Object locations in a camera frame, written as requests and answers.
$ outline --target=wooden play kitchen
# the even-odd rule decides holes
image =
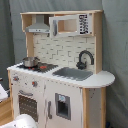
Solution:
[[[102,71],[102,11],[21,18],[27,57],[40,62],[8,68],[13,118],[29,114],[39,128],[105,128],[106,86],[115,77]]]

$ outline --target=cabinet door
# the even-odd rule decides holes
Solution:
[[[50,37],[92,34],[92,14],[76,14],[49,18]]]
[[[14,118],[20,114],[30,115],[39,128],[44,128],[43,93],[22,86],[12,86]]]
[[[81,89],[47,81],[45,98],[46,128],[82,128]]]

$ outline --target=door handle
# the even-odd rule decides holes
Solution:
[[[53,20],[53,27],[54,27],[53,35],[56,36],[57,35],[57,21],[56,20]]]
[[[48,102],[48,117],[52,119],[52,115],[50,114],[51,101]]]
[[[26,92],[24,92],[24,91],[22,91],[22,90],[20,90],[19,92],[20,92],[22,95],[25,95],[25,96],[33,96],[32,93],[26,93]]]

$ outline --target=tile backsplash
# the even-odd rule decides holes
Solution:
[[[34,56],[42,62],[76,68],[79,53],[88,50],[94,56],[95,37],[75,36],[50,39],[47,34],[34,34]],[[94,71],[90,57],[82,56],[82,62],[87,61],[87,69]]]

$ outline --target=knob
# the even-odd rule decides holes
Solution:
[[[32,82],[32,85],[33,85],[33,87],[37,87],[37,82],[36,81],[33,81]]]
[[[18,81],[19,80],[18,76],[13,77],[13,80]]]

